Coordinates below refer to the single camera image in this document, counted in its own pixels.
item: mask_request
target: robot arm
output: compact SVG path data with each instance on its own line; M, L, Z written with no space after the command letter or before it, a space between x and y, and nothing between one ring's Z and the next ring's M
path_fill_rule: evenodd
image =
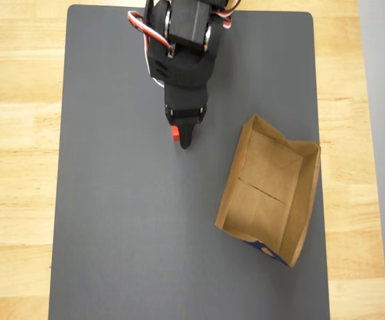
M228 0L147 0L142 17L130 11L130 23L143 32L149 74L164 86L165 115L179 129L180 145L191 144L194 126L207 111L207 81L214 69L224 29L232 24Z

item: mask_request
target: cable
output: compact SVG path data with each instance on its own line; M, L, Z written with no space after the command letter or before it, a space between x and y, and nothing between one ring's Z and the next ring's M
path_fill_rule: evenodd
M131 25L133 25L133 27L135 27L137 30L140 30L143 33L143 42L144 42L143 48L145 51L146 67L147 67L147 72L149 73L149 75L151 75L151 71L149 70L149 62L147 60L147 48L148 48L148 44L149 44L148 36L149 36L149 34L152 34L151 37L157 39L159 42L161 42L160 37L162 37L162 36L159 33L157 33L155 30L153 30L152 28L149 28L147 25L145 25L143 23L143 21L145 19L137 11L128 11L127 18L128 18L128 21L131 23ZM169 47L171 47L170 44L168 43L168 41L165 40L165 38L163 38L163 40L169 45ZM157 79L155 79L153 77L152 77L152 79L155 81L155 83L157 85L164 88L163 83L160 83Z
M144 22L145 18L143 18L140 13L137 11L128 11L127 18L133 27L143 32L147 36L153 37L155 40L159 41L170 53L173 53L173 47L169 44L167 39L160 35L157 31L153 30L151 27L148 27Z
M224 17L224 22L222 23L222 25L225 29L230 29L232 26L232 17Z
M235 9L237 9L237 7L238 7L238 5L240 5L240 3L241 3L241 0L236 0L234 6L231 9L224 10L224 11L218 10L218 11L214 11L214 13L216 15L218 15L219 17L222 17L222 18L229 17L235 11Z
M147 35L146 34L143 34L143 42L145 43L145 45L143 46L143 48L145 49L145 61L146 61L146 67L147 67L147 72L149 73L149 75L151 75L151 71L149 70L149 62L147 61L147 46L148 46L148 39L147 39ZM157 79L155 78L152 78L152 80L155 81L155 83L157 85L159 85L161 88L164 88L164 84L159 82Z

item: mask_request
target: white wire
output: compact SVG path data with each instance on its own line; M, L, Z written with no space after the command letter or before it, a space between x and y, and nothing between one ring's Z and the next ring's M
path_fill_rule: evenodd
M146 67L147 67L147 72L149 73L149 75L151 75L151 71L149 70L149 62L147 61L146 37L147 37L147 35L143 34L143 46L144 46L144 51L145 51ZM157 79L155 79L155 78L152 78L152 80L154 80L155 83L156 83L157 85L159 85L160 87L164 88L164 84L163 84L163 83L160 83L160 82L159 82Z
M238 1L239 0L236 0L232 7L235 7L237 5ZM218 15L219 17L222 17L222 18L229 17L232 13L233 13L233 11L228 11L228 12L216 11L215 12L216 15Z
M140 28L143 30L143 31L146 31L144 33L148 33L148 35L154 37L155 39L157 39L159 42L161 42L167 49L171 48L169 42L167 41L167 39L165 37L163 37L162 35L160 35L157 31L153 30L151 27L148 27L144 22L143 20L139 20L137 17L135 17L133 14L134 13L137 13L139 14L137 11L128 11L127 14L128 14L128 17L133 20L137 25L140 26Z

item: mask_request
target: light wood surface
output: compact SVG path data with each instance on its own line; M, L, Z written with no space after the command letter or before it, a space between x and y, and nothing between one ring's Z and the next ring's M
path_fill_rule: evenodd
M81 2L144 5L144 0ZM0 319L47 317L71 3L0 0ZM385 319L357 0L243 0L241 9L314 16L330 313L332 319Z

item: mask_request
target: paper bag opening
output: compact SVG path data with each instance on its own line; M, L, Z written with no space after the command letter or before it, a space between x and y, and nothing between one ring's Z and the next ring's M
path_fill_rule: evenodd
M216 226L293 267L319 171L317 143L288 140L254 115L243 126Z

